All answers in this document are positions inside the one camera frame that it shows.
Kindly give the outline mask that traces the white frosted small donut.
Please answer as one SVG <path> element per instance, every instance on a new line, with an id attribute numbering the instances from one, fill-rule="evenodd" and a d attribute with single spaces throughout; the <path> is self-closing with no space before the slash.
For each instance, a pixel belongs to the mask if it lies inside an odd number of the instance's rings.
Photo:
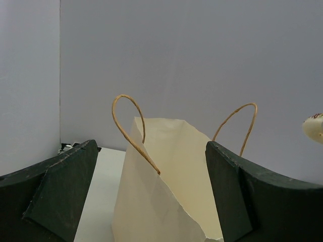
<path id="1" fill-rule="evenodd" d="M 308 117 L 302 124 L 302 130 L 308 138 L 322 144 L 322 113 Z"/>

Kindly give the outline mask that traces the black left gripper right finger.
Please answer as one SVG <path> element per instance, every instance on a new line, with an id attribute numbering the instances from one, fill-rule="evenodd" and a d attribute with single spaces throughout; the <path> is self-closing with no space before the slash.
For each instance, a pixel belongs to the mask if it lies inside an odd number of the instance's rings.
<path id="1" fill-rule="evenodd" d="M 322 241 L 322 186 L 244 159 L 214 141 L 206 163 L 224 241 Z"/>

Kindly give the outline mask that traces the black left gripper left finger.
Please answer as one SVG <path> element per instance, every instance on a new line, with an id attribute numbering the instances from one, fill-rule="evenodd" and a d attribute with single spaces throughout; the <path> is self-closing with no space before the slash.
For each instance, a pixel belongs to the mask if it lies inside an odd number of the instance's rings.
<path id="1" fill-rule="evenodd" d="M 87 140 L 1 176 L 1 241 L 73 241 L 97 157 Z"/>

